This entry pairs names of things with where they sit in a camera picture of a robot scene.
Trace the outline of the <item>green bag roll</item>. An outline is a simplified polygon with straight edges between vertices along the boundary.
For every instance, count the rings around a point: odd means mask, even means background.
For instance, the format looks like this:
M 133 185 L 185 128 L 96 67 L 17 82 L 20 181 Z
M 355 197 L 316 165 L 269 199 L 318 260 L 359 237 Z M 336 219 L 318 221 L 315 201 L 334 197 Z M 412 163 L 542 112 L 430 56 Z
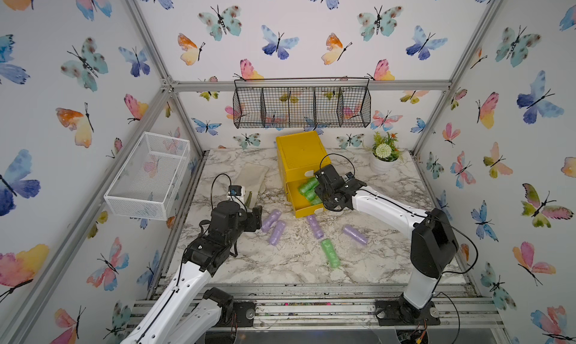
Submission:
M 332 241 L 330 239 L 324 239 L 320 242 L 320 245 L 327 258 L 328 265 L 333 269 L 339 268 L 341 261 L 335 251 Z
M 318 204 L 322 204 L 323 201 L 319 197 L 316 196 L 310 203 L 312 205 L 318 205 Z
M 302 195 L 303 195 L 303 196 L 306 198 L 306 200 L 307 200 L 308 202 L 310 202 L 310 203 L 313 203 L 314 200 L 315 200 L 315 198 L 317 197 L 317 194 L 316 194 L 316 192 L 315 192 L 315 189 L 309 189 L 308 191 L 305 191 Z
M 301 194 L 306 194 L 307 192 L 309 192 L 310 190 L 314 191 L 314 189 L 319 185 L 318 180 L 316 179 L 316 177 L 312 177 L 310 178 L 308 181 L 306 181 L 305 183 L 303 183 L 299 188 L 298 191 Z

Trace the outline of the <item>yellow drawer cabinet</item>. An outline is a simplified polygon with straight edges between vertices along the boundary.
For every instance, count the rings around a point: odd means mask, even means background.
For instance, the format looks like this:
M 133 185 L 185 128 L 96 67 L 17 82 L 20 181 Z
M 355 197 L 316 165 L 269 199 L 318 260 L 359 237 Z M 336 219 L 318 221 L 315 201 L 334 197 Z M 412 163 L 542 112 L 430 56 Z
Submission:
M 315 131 L 300 132 L 277 137 L 277 162 L 286 200 L 292 204 L 297 219 L 321 213 L 322 204 L 313 205 L 299 191 L 327 155 L 326 149 Z

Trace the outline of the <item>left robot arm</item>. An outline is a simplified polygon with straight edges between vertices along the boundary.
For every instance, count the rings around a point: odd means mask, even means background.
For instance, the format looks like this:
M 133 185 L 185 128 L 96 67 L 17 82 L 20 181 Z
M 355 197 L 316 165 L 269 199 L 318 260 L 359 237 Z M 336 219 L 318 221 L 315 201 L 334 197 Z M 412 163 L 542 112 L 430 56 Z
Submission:
M 263 208 L 222 201 L 200 221 L 200 234 L 183 252 L 175 276 L 145 318 L 123 343 L 195 343 L 217 324 L 235 320 L 233 296 L 211 288 L 189 315 L 185 312 L 229 257 L 238 255 L 245 232 L 262 227 Z

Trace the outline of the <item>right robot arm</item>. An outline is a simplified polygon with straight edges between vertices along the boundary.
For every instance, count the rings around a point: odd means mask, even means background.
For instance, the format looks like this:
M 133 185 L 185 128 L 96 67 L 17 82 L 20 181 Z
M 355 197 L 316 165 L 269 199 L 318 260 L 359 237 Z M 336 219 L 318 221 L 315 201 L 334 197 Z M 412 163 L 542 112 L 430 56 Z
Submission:
M 400 302 L 410 309 L 425 308 L 458 250 L 448 216 L 437 208 L 402 204 L 356 179 L 352 172 L 340 175 L 331 164 L 315 171 L 314 177 L 319 183 L 315 192 L 325 209 L 365 213 L 409 239 L 412 273 Z

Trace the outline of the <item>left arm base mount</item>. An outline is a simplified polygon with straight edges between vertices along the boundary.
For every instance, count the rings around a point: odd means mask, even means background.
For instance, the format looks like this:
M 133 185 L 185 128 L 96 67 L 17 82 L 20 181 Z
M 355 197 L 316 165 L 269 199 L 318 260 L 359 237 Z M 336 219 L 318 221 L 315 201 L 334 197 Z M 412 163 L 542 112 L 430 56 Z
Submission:
M 250 301 L 236 301 L 231 294 L 219 288 L 210 288 L 202 296 L 211 300 L 220 308 L 217 327 L 230 326 L 232 329 L 253 327 L 256 316 L 256 304 Z

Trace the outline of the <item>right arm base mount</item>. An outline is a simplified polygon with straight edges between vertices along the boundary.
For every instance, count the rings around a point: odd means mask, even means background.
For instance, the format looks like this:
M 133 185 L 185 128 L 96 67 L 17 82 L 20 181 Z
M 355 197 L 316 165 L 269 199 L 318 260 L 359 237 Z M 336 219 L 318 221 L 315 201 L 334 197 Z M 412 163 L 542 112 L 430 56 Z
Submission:
M 413 306 L 403 295 L 394 300 L 377 300 L 374 305 L 379 326 L 440 325 L 440 313 L 432 300 L 421 309 Z

